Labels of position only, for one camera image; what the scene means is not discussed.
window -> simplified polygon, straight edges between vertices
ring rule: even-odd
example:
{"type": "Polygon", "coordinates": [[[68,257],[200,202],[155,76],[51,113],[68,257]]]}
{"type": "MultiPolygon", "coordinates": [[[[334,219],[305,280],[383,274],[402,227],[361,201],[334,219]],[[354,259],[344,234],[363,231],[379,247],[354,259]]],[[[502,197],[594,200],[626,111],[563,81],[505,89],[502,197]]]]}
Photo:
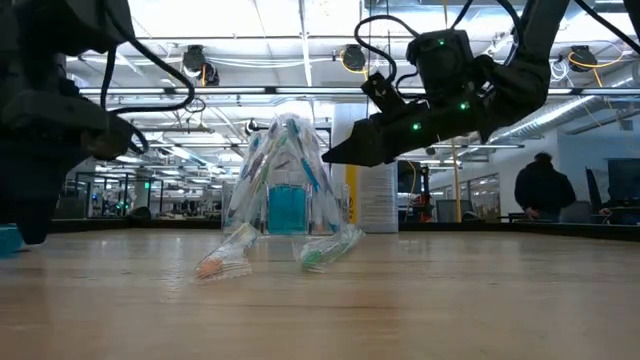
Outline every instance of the window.
{"type": "Polygon", "coordinates": [[[500,178],[498,174],[470,180],[469,194],[473,210],[481,219],[499,221],[500,178]]]}

clear plastic bag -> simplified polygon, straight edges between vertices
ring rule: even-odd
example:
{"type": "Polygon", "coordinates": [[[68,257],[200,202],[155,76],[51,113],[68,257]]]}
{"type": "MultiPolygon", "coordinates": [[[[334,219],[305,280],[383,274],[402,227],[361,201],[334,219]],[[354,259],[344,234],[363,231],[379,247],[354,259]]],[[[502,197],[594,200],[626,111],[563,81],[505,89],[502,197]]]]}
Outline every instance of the clear plastic bag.
{"type": "Polygon", "coordinates": [[[364,232],[355,225],[345,225],[333,236],[306,243],[297,260],[304,271],[324,273],[327,265],[351,250],[363,236],[364,232]]]}
{"type": "Polygon", "coordinates": [[[247,251],[258,238],[258,231],[250,224],[242,224],[222,245],[210,252],[196,265],[197,281],[210,282],[251,273],[247,251]]]}

desk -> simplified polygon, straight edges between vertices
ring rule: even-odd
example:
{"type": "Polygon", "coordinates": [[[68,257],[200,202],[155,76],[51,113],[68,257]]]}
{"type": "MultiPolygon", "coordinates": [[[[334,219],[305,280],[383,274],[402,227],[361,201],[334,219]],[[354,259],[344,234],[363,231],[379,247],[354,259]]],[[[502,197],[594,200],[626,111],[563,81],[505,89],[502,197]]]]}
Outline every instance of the desk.
{"type": "Polygon", "coordinates": [[[327,274],[260,241],[199,286],[212,230],[51,235],[0,261],[3,359],[616,359],[640,353],[640,244],[369,235],[327,274]]]}

person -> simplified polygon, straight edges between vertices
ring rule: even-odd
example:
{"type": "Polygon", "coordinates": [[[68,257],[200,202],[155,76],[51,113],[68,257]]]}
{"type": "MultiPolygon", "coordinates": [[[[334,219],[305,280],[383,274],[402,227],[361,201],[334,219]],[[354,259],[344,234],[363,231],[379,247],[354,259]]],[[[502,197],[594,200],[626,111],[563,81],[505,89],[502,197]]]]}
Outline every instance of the person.
{"type": "Polygon", "coordinates": [[[547,153],[537,154],[516,179],[516,201],[531,220],[558,222],[560,210],[576,201],[571,182],[551,160],[547,153]]]}

white pillar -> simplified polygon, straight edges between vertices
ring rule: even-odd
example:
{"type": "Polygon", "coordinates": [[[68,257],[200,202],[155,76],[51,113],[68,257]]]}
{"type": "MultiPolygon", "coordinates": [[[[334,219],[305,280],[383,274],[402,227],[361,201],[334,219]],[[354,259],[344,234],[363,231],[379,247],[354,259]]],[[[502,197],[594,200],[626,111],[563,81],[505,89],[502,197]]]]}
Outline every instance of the white pillar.
{"type": "MultiPolygon", "coordinates": [[[[335,105],[331,144],[337,146],[351,135],[353,124],[367,116],[366,104],[335,105]]],[[[369,233],[398,232],[398,167],[394,162],[373,168],[334,164],[331,182],[336,194],[350,187],[350,222],[369,233]]]]}

